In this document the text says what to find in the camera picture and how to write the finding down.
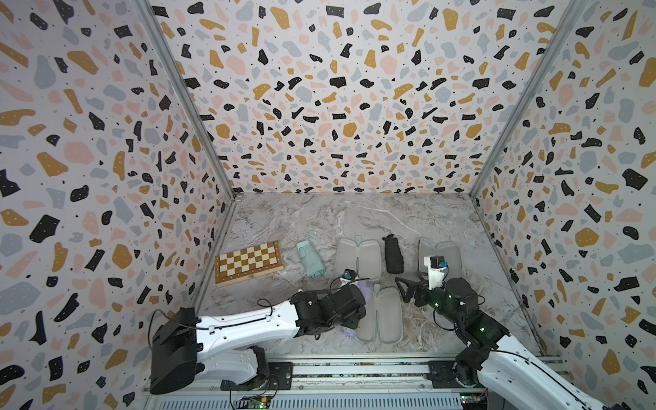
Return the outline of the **lilac zippered umbrella sleeve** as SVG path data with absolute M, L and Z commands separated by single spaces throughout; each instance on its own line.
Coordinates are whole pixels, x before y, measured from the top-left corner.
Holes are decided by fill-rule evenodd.
M 365 283 L 359 289 L 365 298 L 366 315 L 360 320 L 355 337 L 363 343 L 398 343 L 403 336 L 401 296 L 397 288 L 381 288 Z

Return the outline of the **wooden chessboard box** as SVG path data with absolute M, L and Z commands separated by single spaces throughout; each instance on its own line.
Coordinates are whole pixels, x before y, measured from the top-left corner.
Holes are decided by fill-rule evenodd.
M 221 254 L 215 258 L 215 283 L 232 285 L 284 269 L 278 241 Z

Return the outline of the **black folded umbrella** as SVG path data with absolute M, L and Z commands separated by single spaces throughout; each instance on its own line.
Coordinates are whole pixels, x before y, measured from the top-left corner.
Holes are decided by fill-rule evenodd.
M 404 273 L 404 258 L 398 238 L 394 234 L 389 234 L 383 238 L 383 241 L 386 271 L 394 275 Z

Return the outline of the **aluminium corner post right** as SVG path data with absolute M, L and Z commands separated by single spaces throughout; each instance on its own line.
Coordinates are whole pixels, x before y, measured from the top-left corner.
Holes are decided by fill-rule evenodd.
M 501 136 L 497 139 L 497 142 L 491 149 L 488 159 L 483 164 L 482 171 L 479 173 L 471 191 L 469 192 L 471 200 L 474 200 L 475 197 L 483 191 L 484 183 L 492 173 L 493 168 L 495 167 L 495 162 L 502 157 L 504 147 L 512 138 L 515 129 L 523 118 L 524 112 L 530 106 L 531 101 L 541 89 L 541 83 L 548 75 L 550 67 L 554 63 L 555 58 L 559 55 L 569 33 L 574 29 L 578 19 L 584 13 L 586 4 L 587 1 L 585 0 L 572 0 L 569 2 L 562 18 L 560 19 L 558 27 L 556 28 L 555 34 L 552 36 L 552 39 L 543 54 L 543 57 L 536 66 L 536 70 L 531 75 L 531 78 L 529 78 L 523 94 L 512 109 L 511 114 L 502 129 Z

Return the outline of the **lilac umbrella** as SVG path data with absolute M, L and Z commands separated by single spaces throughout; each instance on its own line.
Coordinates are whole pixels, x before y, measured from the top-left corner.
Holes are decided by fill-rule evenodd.
M 347 290 L 347 307 L 344 311 L 342 333 L 345 338 L 360 338 L 366 342 L 372 339 L 373 313 L 370 308 L 372 292 L 364 284 L 343 285 L 340 290 Z

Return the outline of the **aluminium corner post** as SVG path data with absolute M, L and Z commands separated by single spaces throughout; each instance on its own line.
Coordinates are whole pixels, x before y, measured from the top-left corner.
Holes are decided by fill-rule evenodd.
M 223 194 L 225 201 L 232 204 L 235 201 L 235 192 L 230 186 L 225 170 L 223 169 L 220 159 L 216 153 L 215 147 L 208 136 L 208 131 L 203 126 L 201 116 L 196 109 L 196 105 L 191 99 L 188 92 L 186 83 L 182 74 L 179 72 L 174 55 L 168 47 L 167 40 L 163 34 L 155 14 L 151 8 L 151 4 L 146 0 L 136 0 L 133 2 L 136 8 L 136 13 L 141 22 L 145 26 L 145 32 L 148 34 L 152 47 L 156 54 L 159 56 L 163 69 L 166 72 L 171 85 L 179 98 L 181 107 L 184 109 L 189 121 L 191 122 L 196 136 L 199 139 L 201 147 L 204 149 L 208 162 L 210 163 L 220 186 L 220 192 Z
M 483 191 L 484 183 L 492 173 L 493 168 L 495 167 L 495 162 L 502 157 L 504 147 L 512 138 L 515 129 L 523 118 L 524 112 L 530 106 L 531 101 L 541 89 L 541 83 L 548 75 L 550 67 L 554 63 L 555 58 L 559 55 L 569 33 L 574 29 L 578 19 L 584 13 L 586 4 L 587 1 L 585 0 L 572 0 L 569 2 L 562 18 L 560 19 L 558 27 L 556 28 L 555 34 L 552 36 L 552 39 L 543 54 L 543 57 L 536 66 L 536 70 L 531 75 L 531 78 L 529 78 L 523 94 L 512 109 L 511 114 L 502 129 L 501 136 L 497 139 L 497 142 L 491 149 L 488 159 L 483 164 L 482 171 L 479 173 L 471 191 L 469 192 L 471 200 L 474 200 L 475 197 Z

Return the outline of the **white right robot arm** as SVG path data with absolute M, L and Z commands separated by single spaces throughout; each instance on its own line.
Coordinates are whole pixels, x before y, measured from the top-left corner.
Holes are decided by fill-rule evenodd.
M 480 384 L 517 409 L 608 409 L 545 365 L 500 322 L 479 307 L 479 295 L 464 278 L 433 289 L 429 282 L 397 278 L 403 302 L 429 307 L 453 325 L 466 345 L 454 360 L 459 384 Z

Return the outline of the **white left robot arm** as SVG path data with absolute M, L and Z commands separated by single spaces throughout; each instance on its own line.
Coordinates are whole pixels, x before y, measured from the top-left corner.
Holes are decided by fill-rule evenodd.
M 260 303 L 259 310 L 229 316 L 199 316 L 183 307 L 149 331 L 150 394 L 179 391 L 199 376 L 257 389 L 271 373 L 261 343 L 320 338 L 337 327 L 354 330 L 367 314 L 356 285 L 299 291 L 277 305 Z

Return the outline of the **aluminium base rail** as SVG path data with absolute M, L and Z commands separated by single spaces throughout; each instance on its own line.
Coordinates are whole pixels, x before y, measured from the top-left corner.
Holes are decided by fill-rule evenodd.
M 464 387 L 450 357 L 429 354 L 275 355 L 271 409 L 509 409 L 485 387 Z

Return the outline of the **mint green folded umbrella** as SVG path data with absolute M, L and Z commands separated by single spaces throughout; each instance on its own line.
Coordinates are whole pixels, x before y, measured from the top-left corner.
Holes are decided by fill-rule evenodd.
M 311 240 L 317 237 L 317 232 L 310 232 L 307 237 L 297 243 L 297 254 L 304 272 L 309 278 L 320 278 L 325 275 L 326 267 Z

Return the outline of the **aluminium corner post left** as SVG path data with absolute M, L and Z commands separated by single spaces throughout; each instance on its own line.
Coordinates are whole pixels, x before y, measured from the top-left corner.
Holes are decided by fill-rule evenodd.
M 196 109 L 196 105 L 191 99 L 188 92 L 186 83 L 182 74 L 179 72 L 174 55 L 168 47 L 167 40 L 163 34 L 155 14 L 151 8 L 151 4 L 146 0 L 136 0 L 133 2 L 136 8 L 136 13 L 141 22 L 145 26 L 145 32 L 148 34 L 152 47 L 156 54 L 159 56 L 163 69 L 166 72 L 171 85 L 179 98 L 181 107 L 184 109 L 189 121 L 191 122 L 196 136 L 199 139 L 201 147 L 204 149 L 208 162 L 210 163 L 220 186 L 220 192 L 223 194 L 225 201 L 232 204 L 235 201 L 235 192 L 230 186 L 225 170 L 223 169 L 220 159 L 216 153 L 215 147 L 208 136 L 208 131 L 203 126 L 201 116 Z

